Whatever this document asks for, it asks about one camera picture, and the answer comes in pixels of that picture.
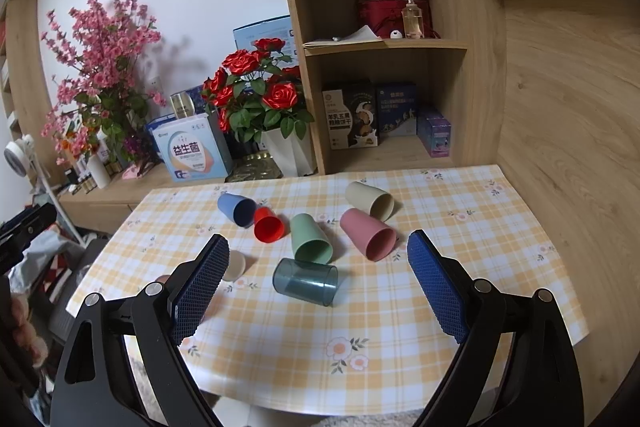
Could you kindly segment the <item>translucent brown plastic cup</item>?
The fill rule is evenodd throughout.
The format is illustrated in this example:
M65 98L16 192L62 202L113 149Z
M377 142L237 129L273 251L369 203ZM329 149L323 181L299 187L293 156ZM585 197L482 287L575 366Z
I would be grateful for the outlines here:
M170 275L161 275L160 277L157 277L157 279L155 280L155 282L157 283L161 283L161 284L166 284L168 279L169 279Z

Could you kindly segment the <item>white plastic cup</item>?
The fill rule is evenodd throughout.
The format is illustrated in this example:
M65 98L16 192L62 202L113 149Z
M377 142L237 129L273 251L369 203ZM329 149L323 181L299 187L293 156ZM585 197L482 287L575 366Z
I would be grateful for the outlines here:
M224 271L224 276L222 277L222 279L225 282L229 283L235 282L239 280L240 277L242 277L245 270L245 256L239 251L230 251L228 267L227 270Z

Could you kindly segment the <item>blue plastic cup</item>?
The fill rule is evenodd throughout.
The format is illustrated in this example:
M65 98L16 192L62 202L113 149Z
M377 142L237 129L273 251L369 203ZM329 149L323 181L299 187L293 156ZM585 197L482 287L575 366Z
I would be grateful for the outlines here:
M218 209L237 227L248 228L254 223L256 202L248 197L222 193L217 200Z

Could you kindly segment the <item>red plastic cup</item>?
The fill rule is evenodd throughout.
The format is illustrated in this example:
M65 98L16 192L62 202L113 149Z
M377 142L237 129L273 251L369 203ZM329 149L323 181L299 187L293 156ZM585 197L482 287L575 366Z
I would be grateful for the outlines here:
M270 208L259 206L254 213L254 236L259 242L277 242L285 233L285 225Z

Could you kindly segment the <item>translucent teal plastic cup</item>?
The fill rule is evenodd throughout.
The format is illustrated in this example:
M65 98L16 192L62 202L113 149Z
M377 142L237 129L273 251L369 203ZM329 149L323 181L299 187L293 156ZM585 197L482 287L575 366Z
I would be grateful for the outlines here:
M339 278L334 265L284 258L273 272L272 285L283 296L328 307L333 303Z

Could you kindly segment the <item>green plastic cup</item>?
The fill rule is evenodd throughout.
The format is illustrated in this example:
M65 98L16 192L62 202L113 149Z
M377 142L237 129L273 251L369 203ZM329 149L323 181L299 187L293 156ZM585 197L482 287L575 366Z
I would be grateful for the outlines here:
M290 222L293 256L297 261L326 265L333 257L333 247L326 233L308 213L299 213Z

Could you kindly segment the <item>pink plastic cup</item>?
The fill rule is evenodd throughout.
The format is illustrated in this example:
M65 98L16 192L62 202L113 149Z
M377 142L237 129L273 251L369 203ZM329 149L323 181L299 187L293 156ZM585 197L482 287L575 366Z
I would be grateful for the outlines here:
M368 260L378 262L395 248L397 233L384 222L357 208L343 213L340 227Z

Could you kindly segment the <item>beige plastic cup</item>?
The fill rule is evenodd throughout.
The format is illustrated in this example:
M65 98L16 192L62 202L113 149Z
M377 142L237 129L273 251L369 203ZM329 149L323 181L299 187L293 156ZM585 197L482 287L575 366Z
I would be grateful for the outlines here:
M395 210L393 196L378 187L362 182L347 185L346 199L352 207L382 222L390 219Z

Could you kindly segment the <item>wooden low cabinet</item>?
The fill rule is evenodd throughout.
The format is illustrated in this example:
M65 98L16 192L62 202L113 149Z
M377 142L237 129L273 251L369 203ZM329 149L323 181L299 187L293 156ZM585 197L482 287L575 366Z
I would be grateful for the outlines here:
M66 192L58 201L76 228L113 234L145 196L157 188L222 182L224 178L175 182L164 165L157 165L141 179L123 180L119 174L105 188L95 188L90 193L80 190L75 195Z

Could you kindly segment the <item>white slim vase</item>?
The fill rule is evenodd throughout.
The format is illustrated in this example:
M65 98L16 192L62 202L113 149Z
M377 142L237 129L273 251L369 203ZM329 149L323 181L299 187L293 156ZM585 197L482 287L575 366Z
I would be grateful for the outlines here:
M102 159L98 154L92 154L87 161L87 168L93 177L96 186L103 190L111 183L111 176L107 172Z

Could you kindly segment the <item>yellow plaid floral tablecloth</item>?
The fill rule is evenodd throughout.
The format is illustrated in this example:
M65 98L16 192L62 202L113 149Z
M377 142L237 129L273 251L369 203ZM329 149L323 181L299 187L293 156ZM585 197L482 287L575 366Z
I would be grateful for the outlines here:
M82 279L67 309L90 293L136 295L194 258L221 234L247 267L221 284L203 323L180 351L195 381L215 395L314 415L399 413L424 407L457 350L440 328L400 242L370 261L341 229L349 183L382 188L396 202L390 227L403 241L425 232L471 277L499 291L554 295L570 338L588 333L585 315L548 235L497 166L340 173L244 183L179 184L151 192ZM254 199L278 215L306 213L320 225L340 273L331 306L288 298L272 285L289 239L264 244L217 206L224 193Z

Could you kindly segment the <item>pink cherry blossom branches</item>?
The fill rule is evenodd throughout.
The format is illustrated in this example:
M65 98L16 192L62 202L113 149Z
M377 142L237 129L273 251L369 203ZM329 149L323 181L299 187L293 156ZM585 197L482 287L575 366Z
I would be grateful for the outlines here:
M143 52L160 42L156 18L139 0L113 0L111 9L102 0L86 1L68 12L70 31L47 12L40 40L70 75L56 83L41 134L54 143L57 161L87 160L103 134L115 158L143 169L156 158L144 129L150 105L165 103L160 90L145 91L138 79Z

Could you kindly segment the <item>blue white box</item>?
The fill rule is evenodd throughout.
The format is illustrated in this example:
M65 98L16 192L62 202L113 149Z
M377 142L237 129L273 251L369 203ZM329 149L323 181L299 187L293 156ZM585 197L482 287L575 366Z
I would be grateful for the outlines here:
M175 121L176 117L174 114L167 114L167 115L163 115L160 117L156 117L154 119L152 119L151 121L147 122L144 125L144 130L146 135L149 137L150 141L152 144L155 143L155 139L154 139L154 131L159 128L162 127L163 124L170 124L171 122Z

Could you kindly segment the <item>white probiotic box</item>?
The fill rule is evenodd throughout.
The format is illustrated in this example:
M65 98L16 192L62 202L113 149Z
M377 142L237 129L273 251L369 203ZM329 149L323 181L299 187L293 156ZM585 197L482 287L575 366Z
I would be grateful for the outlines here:
M224 179L232 173L233 160L216 114L162 124L153 136L175 182Z

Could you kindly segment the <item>green gold round tin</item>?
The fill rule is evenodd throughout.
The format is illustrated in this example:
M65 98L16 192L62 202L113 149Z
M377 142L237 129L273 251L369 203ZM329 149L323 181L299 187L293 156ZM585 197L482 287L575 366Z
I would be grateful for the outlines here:
M250 154L235 161L227 183L280 179L283 174L268 150Z

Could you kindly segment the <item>white faceted vase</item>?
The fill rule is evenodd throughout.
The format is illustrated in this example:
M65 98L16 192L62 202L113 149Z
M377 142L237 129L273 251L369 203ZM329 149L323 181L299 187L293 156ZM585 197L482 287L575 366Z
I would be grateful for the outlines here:
M309 131L301 140L295 132L285 138L280 129L269 130L262 134L262 143L285 178L310 176L317 169Z

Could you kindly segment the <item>silver blue box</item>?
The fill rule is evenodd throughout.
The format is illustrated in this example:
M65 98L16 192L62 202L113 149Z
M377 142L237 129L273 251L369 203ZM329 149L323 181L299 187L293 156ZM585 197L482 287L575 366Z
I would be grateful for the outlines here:
M192 98L186 91L179 91L170 96L171 107L177 119L190 118L195 115Z

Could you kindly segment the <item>red rose bouquet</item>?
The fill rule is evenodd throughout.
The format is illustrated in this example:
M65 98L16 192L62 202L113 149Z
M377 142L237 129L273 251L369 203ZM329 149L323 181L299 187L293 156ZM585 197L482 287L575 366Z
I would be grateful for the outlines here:
M216 113L220 130L240 143L259 142L273 129L285 138L295 132L304 139L314 122L306 109L302 74L284 47L280 38L260 38L250 49L229 54L203 83L207 112Z

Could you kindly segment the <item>white black cookie box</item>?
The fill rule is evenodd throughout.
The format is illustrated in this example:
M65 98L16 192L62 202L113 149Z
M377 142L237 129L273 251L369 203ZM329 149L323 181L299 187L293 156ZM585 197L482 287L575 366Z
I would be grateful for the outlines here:
M375 97L370 84L322 92L331 150L378 146Z

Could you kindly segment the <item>purple small box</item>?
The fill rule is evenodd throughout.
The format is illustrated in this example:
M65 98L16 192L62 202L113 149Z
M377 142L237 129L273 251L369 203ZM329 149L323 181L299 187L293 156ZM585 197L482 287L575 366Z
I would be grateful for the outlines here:
M416 121L416 135L431 157L450 155L451 124L441 113L421 113Z

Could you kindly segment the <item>dark blue box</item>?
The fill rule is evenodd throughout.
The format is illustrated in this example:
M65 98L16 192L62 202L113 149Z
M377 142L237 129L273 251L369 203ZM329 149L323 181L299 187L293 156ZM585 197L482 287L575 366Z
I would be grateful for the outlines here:
M375 88L378 135L383 138L416 135L416 85L378 83Z

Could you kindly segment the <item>wooden shelf unit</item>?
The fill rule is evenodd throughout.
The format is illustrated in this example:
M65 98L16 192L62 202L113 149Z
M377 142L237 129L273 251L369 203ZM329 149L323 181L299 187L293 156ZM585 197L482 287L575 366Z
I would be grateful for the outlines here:
M376 147L333 150L323 91L358 80L411 81L418 99L450 122L443 166L496 161L506 92L506 28L502 0L427 0L432 38L355 38L357 0L288 0L312 144L321 173L426 168L419 139L395 136Z

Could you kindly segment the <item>clear perfume bottle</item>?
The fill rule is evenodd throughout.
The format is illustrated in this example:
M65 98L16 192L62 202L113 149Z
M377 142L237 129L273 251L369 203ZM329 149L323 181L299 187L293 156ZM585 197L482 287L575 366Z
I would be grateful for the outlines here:
M405 37L407 39L423 39L424 23L420 6L414 0L407 0L407 4L402 9L401 14Z

